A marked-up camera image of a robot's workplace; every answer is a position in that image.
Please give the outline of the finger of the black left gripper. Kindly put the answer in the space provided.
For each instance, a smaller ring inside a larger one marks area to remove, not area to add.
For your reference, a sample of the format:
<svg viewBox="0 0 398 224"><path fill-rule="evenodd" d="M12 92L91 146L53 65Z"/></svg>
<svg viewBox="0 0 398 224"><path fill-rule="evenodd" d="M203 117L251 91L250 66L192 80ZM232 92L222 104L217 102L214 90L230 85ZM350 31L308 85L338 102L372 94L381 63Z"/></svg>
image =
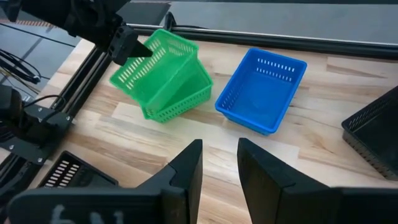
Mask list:
<svg viewBox="0 0 398 224"><path fill-rule="evenodd" d="M138 41L138 33L132 27L120 26L108 47L108 54L114 63L124 65L128 58L151 57L153 52Z"/></svg>

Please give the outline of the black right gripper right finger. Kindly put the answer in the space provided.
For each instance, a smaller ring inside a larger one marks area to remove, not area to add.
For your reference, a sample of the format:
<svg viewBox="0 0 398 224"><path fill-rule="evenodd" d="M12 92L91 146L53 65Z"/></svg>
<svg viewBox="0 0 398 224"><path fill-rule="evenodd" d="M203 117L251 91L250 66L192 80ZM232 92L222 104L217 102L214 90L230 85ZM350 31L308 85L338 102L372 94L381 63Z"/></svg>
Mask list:
<svg viewBox="0 0 398 224"><path fill-rule="evenodd" d="M247 138L238 170L253 223L397 223L396 189L329 187Z"/></svg>

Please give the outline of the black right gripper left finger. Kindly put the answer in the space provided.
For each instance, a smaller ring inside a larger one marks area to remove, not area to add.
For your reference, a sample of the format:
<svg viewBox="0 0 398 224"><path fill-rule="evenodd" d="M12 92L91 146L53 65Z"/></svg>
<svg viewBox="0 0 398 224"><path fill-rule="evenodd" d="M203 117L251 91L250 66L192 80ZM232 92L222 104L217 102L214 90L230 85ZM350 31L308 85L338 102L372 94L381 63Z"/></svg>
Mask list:
<svg viewBox="0 0 398 224"><path fill-rule="evenodd" d="M39 188L7 206L12 224L196 223L203 176L203 142L192 141L136 188Z"/></svg>

